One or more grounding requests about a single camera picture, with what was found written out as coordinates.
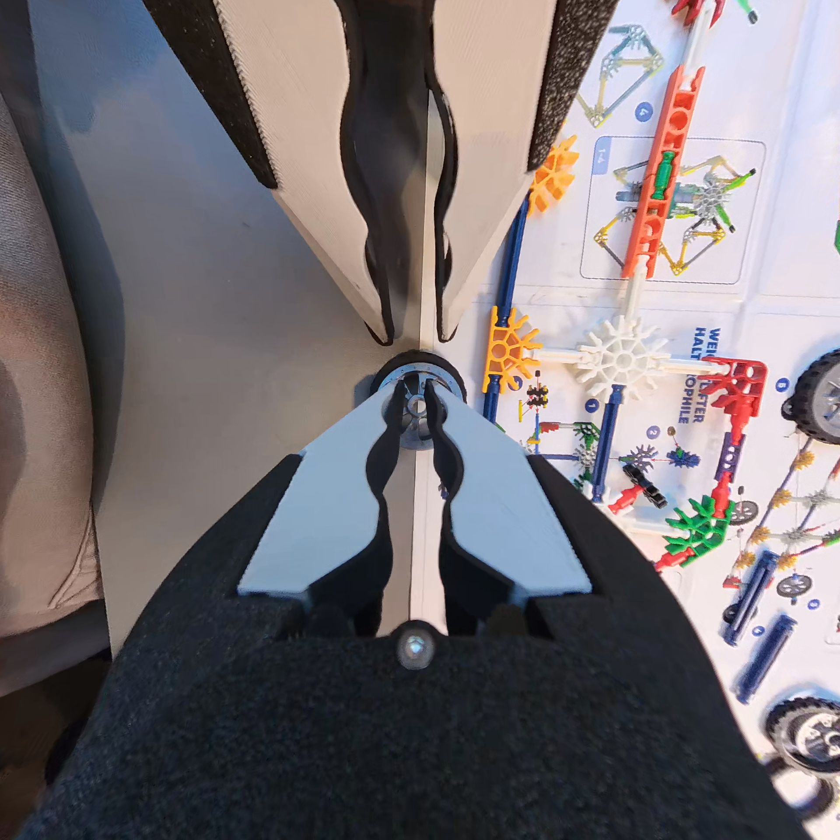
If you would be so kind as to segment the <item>short blue plastic rod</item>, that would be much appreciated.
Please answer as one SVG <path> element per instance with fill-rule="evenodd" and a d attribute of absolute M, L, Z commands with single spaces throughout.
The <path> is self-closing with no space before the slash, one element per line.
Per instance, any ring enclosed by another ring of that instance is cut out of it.
<path fill-rule="evenodd" d="M 734 690 L 738 703 L 747 706 L 756 695 L 772 666 L 781 655 L 797 626 L 787 613 L 780 613 L 755 649 L 754 655 L 738 678 Z"/>

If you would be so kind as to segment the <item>grey desk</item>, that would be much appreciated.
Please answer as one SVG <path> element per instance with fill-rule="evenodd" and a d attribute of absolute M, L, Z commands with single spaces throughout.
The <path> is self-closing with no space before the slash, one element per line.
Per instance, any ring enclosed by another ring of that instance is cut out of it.
<path fill-rule="evenodd" d="M 373 341 L 142 2 L 28 2 L 28 19 L 118 651 L 194 542 L 409 343 Z"/>

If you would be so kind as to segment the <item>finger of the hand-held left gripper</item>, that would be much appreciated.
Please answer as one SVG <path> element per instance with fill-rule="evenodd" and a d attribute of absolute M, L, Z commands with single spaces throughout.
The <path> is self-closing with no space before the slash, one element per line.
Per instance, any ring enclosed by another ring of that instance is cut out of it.
<path fill-rule="evenodd" d="M 557 2 L 434 3 L 434 78 L 454 127 L 442 219 L 451 270 L 439 337 L 450 340 L 526 195 L 529 151 Z"/>
<path fill-rule="evenodd" d="M 392 344 L 381 221 L 351 138 L 363 76 L 354 5 L 223 1 L 217 17 L 277 203 L 376 341 Z"/>

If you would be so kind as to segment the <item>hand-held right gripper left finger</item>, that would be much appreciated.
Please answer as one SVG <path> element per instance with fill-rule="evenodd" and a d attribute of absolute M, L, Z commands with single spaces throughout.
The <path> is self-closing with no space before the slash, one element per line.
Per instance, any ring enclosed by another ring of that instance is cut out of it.
<path fill-rule="evenodd" d="M 382 608 L 393 566 L 384 488 L 400 452 L 404 389 L 384 389 L 299 454 L 239 581 L 241 595 L 293 599 L 347 617 Z"/>

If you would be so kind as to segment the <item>thick blue plastic rod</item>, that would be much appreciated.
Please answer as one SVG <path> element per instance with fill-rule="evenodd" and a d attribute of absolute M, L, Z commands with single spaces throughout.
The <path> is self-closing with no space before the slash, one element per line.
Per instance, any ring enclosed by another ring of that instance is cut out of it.
<path fill-rule="evenodd" d="M 742 585 L 738 599 L 724 610 L 721 637 L 727 645 L 738 645 L 774 577 L 780 558 L 780 555 L 769 550 L 763 551 L 752 567 L 749 579 Z"/>

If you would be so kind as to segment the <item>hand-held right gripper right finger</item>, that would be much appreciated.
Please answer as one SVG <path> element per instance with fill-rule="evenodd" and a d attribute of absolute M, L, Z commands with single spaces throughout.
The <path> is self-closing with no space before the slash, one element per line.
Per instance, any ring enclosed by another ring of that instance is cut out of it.
<path fill-rule="evenodd" d="M 445 388 L 424 387 L 434 467 L 447 491 L 438 570 L 446 617 L 591 594 L 590 577 L 525 450 Z"/>

